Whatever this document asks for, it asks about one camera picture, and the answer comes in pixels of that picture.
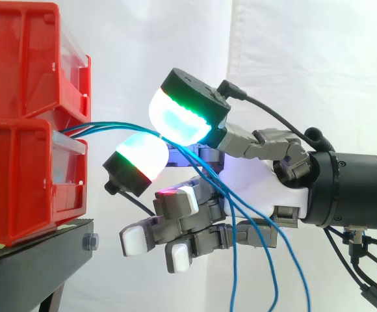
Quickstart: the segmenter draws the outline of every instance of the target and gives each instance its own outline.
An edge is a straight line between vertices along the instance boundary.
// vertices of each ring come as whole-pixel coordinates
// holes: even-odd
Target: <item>black table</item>
[[[0,250],[0,312],[57,312],[64,282],[92,257],[93,220]]]

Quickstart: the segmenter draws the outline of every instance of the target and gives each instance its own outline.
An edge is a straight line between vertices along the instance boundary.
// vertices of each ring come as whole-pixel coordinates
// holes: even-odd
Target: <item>wire bundle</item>
[[[336,243],[334,242],[333,237],[330,234],[330,232],[332,232],[333,234],[342,238],[343,241],[346,241],[346,242],[349,241],[349,237],[346,236],[343,233],[340,233],[339,231],[332,228],[331,226],[326,227],[324,229],[324,232],[326,233],[327,238],[330,241],[330,244],[333,246],[333,249],[334,249],[336,255],[339,257],[340,261],[342,262],[343,266],[346,268],[347,272],[350,274],[352,279],[359,285],[360,289],[366,291],[369,288],[369,286],[374,286],[374,287],[377,288],[377,283],[374,282],[370,277],[368,277],[368,275],[366,275],[366,273],[364,273],[364,271],[362,271],[362,269],[359,267],[359,259],[360,259],[359,257],[351,257],[350,262],[351,262],[353,269],[355,271],[355,272],[353,272],[353,270],[350,268],[350,265],[346,262],[342,253],[338,249],[338,247],[337,247]],[[369,244],[377,245],[377,239],[373,239],[372,237],[368,237],[368,236],[365,236],[365,234],[363,234],[363,243],[365,244],[365,246],[367,248],[367,245],[369,245]],[[366,256],[368,258],[370,258],[371,260],[373,260],[375,263],[377,263],[377,257],[375,257],[370,252],[368,252],[367,249],[366,249]],[[361,278],[369,286],[364,284],[359,278]]]
[[[150,129],[146,129],[144,127],[134,125],[132,123],[125,123],[125,122],[90,122],[90,123],[84,123],[82,125],[78,125],[75,127],[71,127],[68,129],[65,129],[62,131],[62,133],[69,133],[71,131],[77,131],[79,129],[85,129],[79,133],[73,134],[72,138],[80,138],[85,135],[90,135],[93,133],[101,132],[101,131],[107,131],[107,130],[113,130],[113,129],[127,129],[127,130],[134,130],[134,131],[143,131],[150,133],[152,135],[155,135],[156,137],[161,138],[166,143],[169,143],[173,147],[175,147],[186,159],[187,161],[193,166],[195,171],[206,181],[208,182],[215,190],[217,190],[221,195],[223,195],[229,202],[229,206],[231,209],[231,221],[233,226],[233,289],[232,289],[232,295],[231,295],[231,305],[230,305],[230,311],[232,312],[234,310],[235,305],[235,294],[237,289],[237,247],[236,247],[236,238],[237,238],[237,231],[236,231],[236,221],[235,221],[235,209],[238,210],[247,220],[250,221],[251,225],[255,229],[256,233],[258,234],[259,238],[261,239],[263,248],[265,249],[266,256],[268,258],[268,262],[270,265],[271,273],[272,273],[272,280],[274,283],[274,301],[269,309],[269,311],[273,311],[277,302],[278,302],[278,284],[276,280],[276,274],[274,269],[274,264],[271,258],[271,255],[269,253],[268,247],[265,244],[265,240],[263,237],[263,234],[261,233],[261,230],[257,227],[256,223],[251,219],[251,217],[236,203],[232,200],[232,196],[243,206],[245,206],[247,209],[253,211],[257,215],[259,215],[261,218],[266,220],[268,224],[271,226],[274,226],[277,230],[277,232],[282,236],[283,240],[285,241],[289,253],[292,257],[292,260],[294,261],[298,272],[300,274],[300,277],[302,279],[302,282],[304,284],[305,289],[305,295],[307,298],[307,310],[311,312],[311,302],[310,302],[310,294],[309,294],[309,288],[307,285],[306,278],[304,277],[304,273],[302,271],[302,268],[300,264],[298,263],[298,260],[294,254],[293,248],[291,247],[291,244],[284,234],[284,232],[281,230],[281,228],[270,218],[265,216],[264,214],[260,213],[259,211],[255,210],[253,207],[248,205],[245,201],[243,201],[236,193],[234,193],[228,186],[226,186],[220,179],[219,176],[216,174],[216,172],[213,171],[213,169],[205,163],[202,159],[200,159],[197,155],[195,155],[193,152],[188,150],[186,147],[180,146],[167,138],[162,137],[159,133],[152,131]],[[200,164],[203,169],[207,172],[207,175],[204,174],[196,165],[196,163]]]

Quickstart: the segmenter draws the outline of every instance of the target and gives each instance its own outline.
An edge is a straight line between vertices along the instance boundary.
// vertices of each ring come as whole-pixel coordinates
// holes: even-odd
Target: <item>robotic hand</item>
[[[272,109],[227,81],[212,89],[174,69],[161,86],[160,94],[162,100],[168,95],[173,105],[177,103],[178,108],[166,112],[167,118],[174,121],[174,132],[188,130],[196,138],[195,142],[207,133],[200,144],[188,147],[191,152],[211,165],[229,188],[277,225],[297,228],[300,219],[324,228],[343,265],[359,284],[362,295],[377,307],[377,284],[358,267],[359,259],[366,255],[377,262],[367,249],[370,243],[377,244],[377,240],[362,237],[363,230],[377,229],[377,156],[336,153],[318,129],[310,128],[301,134]],[[257,105],[291,131],[265,129],[250,133],[227,123],[228,97]],[[183,115],[187,110],[197,116],[190,115],[185,123]],[[199,121],[199,116],[207,123]],[[163,128],[154,121],[153,124],[157,129],[171,129],[170,125]],[[177,135],[173,140],[180,138],[182,136]],[[301,145],[302,140],[315,151],[307,152]],[[191,141],[185,137],[184,143],[188,142]],[[168,166],[190,166],[177,148],[169,146],[168,152]],[[150,182],[128,162],[118,162],[119,157],[114,154],[104,164],[109,173],[105,188],[111,194],[120,190],[139,196]],[[170,273],[179,273],[189,269],[193,258],[233,246],[231,225],[216,224],[231,214],[228,203],[200,177],[155,193],[154,207],[156,216],[131,224],[120,232],[125,256],[144,254],[155,245],[166,244],[167,269]],[[247,213],[260,227],[266,245],[275,248],[276,229],[255,213]],[[344,233],[331,226],[344,227]],[[349,245],[354,270],[369,286],[356,278],[330,232],[341,236]],[[237,242],[254,247],[263,245],[249,221],[237,224]]]
[[[296,177],[309,171],[309,156],[301,148],[300,141],[287,131],[268,129],[257,131],[263,139],[258,143],[251,134],[240,128],[229,135],[221,151],[235,156],[273,155],[274,159],[290,157],[284,166],[289,177]],[[192,151],[219,172],[224,163],[224,153],[196,144]],[[169,166],[188,166],[189,163],[174,148],[169,147]],[[267,164],[259,159],[243,159],[226,156],[222,181],[238,192],[247,202],[259,202],[257,209],[267,216],[273,216],[280,226],[297,228],[298,217],[304,217],[307,210],[307,188],[288,188]],[[125,256],[144,254],[156,244],[166,244],[166,264],[169,273],[185,272],[192,259],[209,254],[215,249],[233,246],[230,224],[215,224],[230,216],[227,201],[200,177],[160,190],[153,201],[157,216],[127,226],[120,232]],[[250,215],[259,226],[268,247],[275,248],[277,231],[259,216]],[[237,242],[262,247],[262,242],[249,221],[237,224]]]

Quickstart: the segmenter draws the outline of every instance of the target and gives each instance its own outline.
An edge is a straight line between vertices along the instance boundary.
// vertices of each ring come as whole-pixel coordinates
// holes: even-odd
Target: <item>blue cable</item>
[[[237,225],[236,225],[236,218],[235,218],[235,209],[233,208],[232,200],[230,198],[229,193],[226,193],[225,197],[229,201],[230,212],[232,214],[232,232],[233,232],[233,286],[232,286],[232,295],[230,298],[230,312],[234,312],[235,310],[235,297],[236,297],[236,290],[238,285],[238,251],[236,246],[237,241]]]
[[[88,129],[86,131],[83,131],[82,133],[79,133],[75,136],[77,137],[81,137],[81,136],[84,136],[84,135],[88,135],[88,134],[91,134],[91,133],[96,133],[96,132],[100,132],[100,131],[105,131],[105,130],[110,130],[110,129],[133,129],[133,130],[137,130],[137,131],[145,131],[145,132],[148,132],[148,133],[151,133],[152,135],[155,135],[157,137],[160,137],[161,139],[163,139],[165,142],[173,145],[174,147],[176,147],[186,158],[187,160],[193,165],[194,169],[207,181],[209,182],[215,189],[219,190],[223,195],[227,195],[227,194],[232,194],[234,198],[236,198],[241,204],[243,204],[245,207],[249,208],[251,211],[253,211],[254,213],[256,213],[257,215],[259,215],[261,218],[264,218],[268,223],[272,224],[276,229],[277,231],[281,234],[281,236],[283,237],[288,249],[289,249],[289,252],[291,254],[291,257],[292,259],[294,260],[294,263],[295,265],[297,266],[297,269],[300,273],[300,277],[303,281],[303,284],[304,284],[304,288],[305,288],[305,293],[306,293],[306,296],[307,296],[307,310],[310,312],[311,311],[311,304],[310,304],[310,295],[309,295],[309,289],[308,289],[308,286],[307,286],[307,281],[304,277],[304,273],[302,272],[302,269],[301,269],[301,266],[300,264],[298,263],[298,260],[296,259],[295,257],[295,254],[293,252],[293,249],[291,247],[291,244],[289,243],[288,241],[288,238],[285,236],[285,234],[282,232],[282,230],[280,229],[280,227],[275,223],[273,222],[271,219],[269,219],[267,216],[263,215],[262,213],[260,213],[259,211],[256,211],[254,208],[252,208],[250,205],[248,205],[247,203],[245,203],[242,199],[240,199],[230,188],[228,188],[223,182],[221,182],[221,180],[219,180],[217,174],[206,164],[204,163],[199,157],[197,157],[195,154],[193,154],[191,151],[189,151],[187,148],[184,148],[182,146],[179,146],[178,144],[175,144],[169,140],[167,140],[166,138],[163,138],[161,137],[158,133],[156,133],[155,131],[152,131],[152,130],[149,130],[149,129],[146,129],[146,128],[143,128],[143,127],[140,127],[140,126],[137,126],[137,125],[133,125],[131,123],[120,123],[120,122],[95,122],[95,123],[86,123],[86,124],[83,124],[83,125],[79,125],[79,126],[75,126],[75,127],[72,127],[72,128],[69,128],[69,129],[65,129],[63,130],[63,132],[67,132],[67,131],[72,131],[72,130],[75,130],[75,129],[80,129],[80,128],[83,128],[83,127],[88,127],[88,126],[92,126],[92,125],[98,125],[98,126],[110,126],[110,127],[105,127],[105,128],[99,128],[99,129]],[[200,163],[208,172],[211,176],[213,176],[217,181],[219,181],[219,183],[223,186],[223,189],[220,188],[218,185],[216,185],[213,181],[211,181],[208,177],[206,177],[203,173],[201,173],[196,164],[194,164],[192,162],[191,159],[189,159],[188,156],[191,156],[193,157],[198,163]],[[255,228],[255,230],[257,231],[258,235],[260,234],[260,230],[259,228],[256,226],[255,222],[253,222],[253,220],[235,203],[233,202],[233,200],[231,198],[228,198],[228,201],[229,201],[229,204],[232,203],[239,211],[240,213],[245,217],[247,218],[252,226]],[[260,236],[260,239],[261,241],[263,242],[263,245],[265,244],[265,241],[263,240],[262,236]],[[276,300],[278,299],[278,288],[276,289],[276,299],[274,300],[274,303],[276,303]]]
[[[152,131],[152,130],[149,130],[149,129],[145,129],[145,128],[140,127],[140,126],[130,127],[130,126],[128,126],[128,125],[125,125],[125,126],[114,125],[114,126],[110,126],[108,129],[130,129],[130,130],[139,130],[139,131],[145,131],[145,132],[151,133],[152,135],[155,135],[156,137],[159,136],[159,134],[156,133],[155,131]],[[72,137],[78,138],[78,137],[81,137],[81,136],[91,135],[92,133],[97,133],[97,132],[104,131],[104,130],[108,130],[108,129],[106,129],[106,128],[102,128],[102,129],[100,129],[100,128],[97,128],[97,129],[87,129],[87,130],[83,131],[82,133],[78,133],[78,134],[76,134],[76,135],[74,135],[74,136],[72,136]],[[209,184],[211,184],[216,190],[218,190],[218,191],[219,191],[221,194],[223,194],[223,195],[226,195],[226,194],[228,193],[227,191],[222,190],[222,189],[221,189],[216,183],[214,183],[213,181],[211,181],[208,177],[206,177],[206,176],[205,176],[205,175],[204,175],[204,174],[198,169],[196,163],[194,163],[193,160],[190,158],[190,156],[187,155],[187,151],[188,151],[188,149],[186,149],[186,148],[184,148],[183,146],[180,146],[180,145],[178,145],[178,144],[176,144],[176,143],[174,143],[174,142],[172,142],[172,141],[169,141],[169,140],[166,139],[166,138],[163,138],[163,137],[162,137],[162,139],[163,139],[165,142],[167,142],[167,143],[173,145],[174,147],[176,147],[176,148],[181,152],[181,154],[184,155],[184,156],[186,157],[186,159],[187,159],[187,160],[189,161],[189,163],[193,166],[193,168],[197,171],[197,173],[199,173],[200,176],[201,176],[202,178],[204,178],[204,180],[206,180]],[[219,181],[220,183],[223,184],[223,182],[221,182],[221,180],[219,179],[219,177],[218,177],[218,175],[216,174],[216,172],[214,172],[214,171],[209,167],[209,165],[207,165],[207,164],[204,163],[204,166],[203,166],[203,167],[204,167],[204,168],[208,171],[208,173],[211,174],[211,175],[212,175],[217,181]],[[250,221],[251,225],[253,226],[253,228],[254,228],[255,231],[257,232],[257,234],[258,234],[258,236],[259,236],[259,239],[260,239],[261,242],[262,242],[263,248],[264,248],[264,250],[265,250],[265,253],[266,253],[266,256],[267,256],[267,258],[268,258],[269,265],[270,265],[270,270],[271,270],[271,274],[272,274],[272,281],[273,281],[273,283],[274,283],[275,297],[274,297],[274,301],[273,301],[273,303],[272,303],[270,309],[268,310],[268,312],[272,312],[272,311],[274,310],[274,308],[275,308],[277,302],[278,302],[278,296],[279,296],[279,294],[278,294],[278,283],[277,283],[277,280],[276,280],[276,273],[275,273],[274,263],[273,263],[273,261],[272,261],[271,255],[270,255],[270,253],[269,253],[268,246],[267,246],[267,244],[265,243],[265,238],[264,238],[264,236],[263,236],[261,230],[257,227],[256,223],[252,220],[252,218],[251,218],[248,214],[246,214],[246,213],[245,213],[245,212],[244,212],[244,211],[243,211],[243,210],[242,210],[242,209],[241,209],[241,208],[240,208],[235,202],[233,202],[233,200],[232,200],[231,198],[228,198],[227,200],[228,200],[228,202],[229,202],[230,205],[231,205],[231,204],[234,205],[234,206],[237,208],[237,210],[240,211],[240,213],[241,213],[246,219],[248,219],[248,220]],[[233,215],[233,216],[232,216],[232,223],[233,223],[233,221],[234,221],[234,219],[235,219],[235,211],[233,211],[232,215]],[[232,290],[232,297],[233,297],[233,298],[234,298],[234,295],[235,295],[234,292],[236,293],[236,288],[235,288],[234,290]],[[231,300],[231,312],[233,311],[233,310],[232,310],[232,309],[233,309],[233,304],[234,304],[234,300]]]

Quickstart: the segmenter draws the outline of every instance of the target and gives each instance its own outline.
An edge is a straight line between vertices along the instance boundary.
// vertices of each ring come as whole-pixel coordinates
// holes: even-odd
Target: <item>black cylindrical motor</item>
[[[377,156],[330,152],[310,155],[312,173],[304,223],[377,229]]]

